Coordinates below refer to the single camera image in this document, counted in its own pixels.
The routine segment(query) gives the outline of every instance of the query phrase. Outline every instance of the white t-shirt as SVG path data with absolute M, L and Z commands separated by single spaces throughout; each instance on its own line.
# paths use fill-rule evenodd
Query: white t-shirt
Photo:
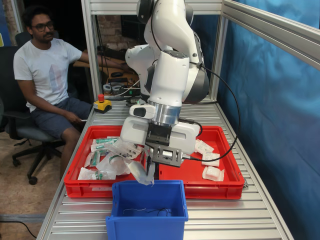
M 14 55 L 13 70 L 16 80 L 34 81 L 36 95 L 52 105 L 68 97 L 68 67 L 82 52 L 69 43 L 54 38 L 48 50 L 36 48 L 31 41 Z M 30 112 L 36 109 L 29 102 Z

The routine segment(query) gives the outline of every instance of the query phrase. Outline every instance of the blue plastic box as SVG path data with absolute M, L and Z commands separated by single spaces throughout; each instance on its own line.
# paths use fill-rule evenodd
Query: blue plastic box
M 112 185 L 108 240 L 183 240 L 188 221 L 184 183 L 156 180 L 154 185 L 122 181 Z

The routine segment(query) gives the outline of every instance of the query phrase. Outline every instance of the red plastic crate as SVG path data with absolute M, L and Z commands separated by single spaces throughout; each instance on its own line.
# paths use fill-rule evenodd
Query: red plastic crate
M 198 139 L 213 147 L 213 152 L 220 154 L 220 156 L 229 149 L 226 136 L 219 126 L 204 126 L 203 132 Z M 193 153 L 192 156 L 202 159 L 200 153 Z M 220 159 L 219 169 L 224 169 L 223 181 L 203 179 L 202 173 L 205 167 L 200 161 L 188 159 L 184 160 L 179 168 L 160 164 L 159 179 L 183 180 L 186 199 L 241 198 L 245 180 L 232 151 Z
M 112 184 L 135 180 L 130 173 L 128 175 L 116 176 L 115 180 L 78 180 L 80 169 L 85 165 L 86 158 L 91 152 L 90 146 L 93 139 L 118 137 L 120 136 L 122 126 L 90 126 L 83 140 L 76 151 L 72 163 L 64 177 L 66 193 L 70 198 L 112 198 Z M 140 161 L 141 154 L 135 159 Z

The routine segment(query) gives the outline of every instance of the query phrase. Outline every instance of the white robot link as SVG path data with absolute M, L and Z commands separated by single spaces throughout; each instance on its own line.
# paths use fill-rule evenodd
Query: white robot link
M 182 103 L 200 102 L 209 89 L 206 72 L 192 64 L 204 62 L 190 28 L 193 11 L 184 0 L 139 0 L 137 15 L 146 24 L 148 44 L 128 49 L 125 58 L 139 74 L 145 103 L 130 108 L 120 137 L 145 146 L 148 166 L 180 167 L 183 154 L 193 153 L 200 130 L 192 121 L 179 121 Z

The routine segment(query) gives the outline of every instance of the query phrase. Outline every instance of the brick wall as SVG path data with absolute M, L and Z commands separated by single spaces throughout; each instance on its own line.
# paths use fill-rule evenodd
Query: brick wall
M 15 20 L 14 11 L 11 5 L 11 0 L 2 0 L 2 5 L 3 5 L 6 25 L 8 27 L 11 44 L 13 46 L 16 46 L 17 43 L 16 43 L 15 36 L 16 34 L 18 34 L 18 28 Z
M 120 15 L 99 15 L 98 23 L 104 46 L 120 50 L 140 45 L 137 40 L 122 36 Z

